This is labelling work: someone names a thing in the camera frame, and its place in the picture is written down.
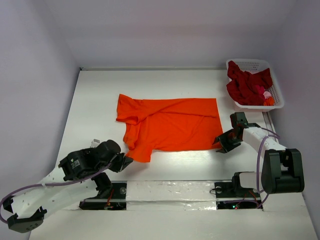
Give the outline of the orange t shirt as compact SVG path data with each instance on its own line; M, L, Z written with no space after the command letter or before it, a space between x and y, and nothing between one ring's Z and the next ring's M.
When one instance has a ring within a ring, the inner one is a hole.
M149 163L154 150L204 151L221 148L223 133L214 98L133 99L120 94L116 121L125 123L127 157Z

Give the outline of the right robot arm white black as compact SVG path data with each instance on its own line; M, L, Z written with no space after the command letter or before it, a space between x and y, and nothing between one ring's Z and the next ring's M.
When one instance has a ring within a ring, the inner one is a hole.
M242 198L247 191L257 194L301 193L305 188L302 155L296 148L287 148L278 143L275 132L257 123L248 122L244 112L230 115L232 128L215 138L219 153L229 153L242 143L257 152L254 172L236 172L230 187L222 192L231 192Z

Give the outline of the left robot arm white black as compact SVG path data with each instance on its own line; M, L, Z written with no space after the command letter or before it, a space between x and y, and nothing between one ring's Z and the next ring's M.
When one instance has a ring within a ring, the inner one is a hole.
M12 231L31 232L45 218L76 202L109 197L113 184L105 171L119 173L132 162L115 141L93 141L89 148L70 152L39 183L5 196L0 208L11 216L0 220Z

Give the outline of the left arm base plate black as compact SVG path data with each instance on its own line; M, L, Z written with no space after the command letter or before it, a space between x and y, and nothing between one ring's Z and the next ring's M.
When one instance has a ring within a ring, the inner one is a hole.
M88 211L122 211L127 209L127 182L113 181L112 190L108 196L87 198L79 203L81 210Z

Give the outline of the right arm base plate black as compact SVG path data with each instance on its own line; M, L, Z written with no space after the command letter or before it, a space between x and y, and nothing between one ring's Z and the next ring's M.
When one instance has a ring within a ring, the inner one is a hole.
M218 181L210 191L215 196L218 210L256 209L262 202L259 193L252 188L241 187L232 181Z

